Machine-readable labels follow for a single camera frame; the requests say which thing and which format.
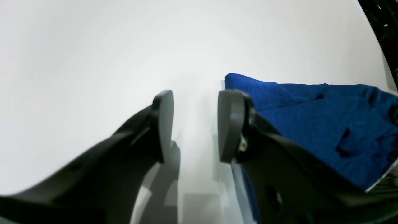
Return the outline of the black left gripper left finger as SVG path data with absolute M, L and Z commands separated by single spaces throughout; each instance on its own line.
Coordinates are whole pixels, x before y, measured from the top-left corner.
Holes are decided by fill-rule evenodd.
M 1 196 L 14 224 L 129 224 L 147 173 L 172 158 L 174 96 L 164 90 L 109 138 L 42 182 Z

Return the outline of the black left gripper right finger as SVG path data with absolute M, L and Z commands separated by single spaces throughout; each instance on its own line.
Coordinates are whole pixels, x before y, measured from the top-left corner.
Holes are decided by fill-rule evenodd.
M 396 224 L 397 186 L 362 190 L 281 135 L 239 90 L 218 95 L 220 161 L 240 168 L 258 224 Z

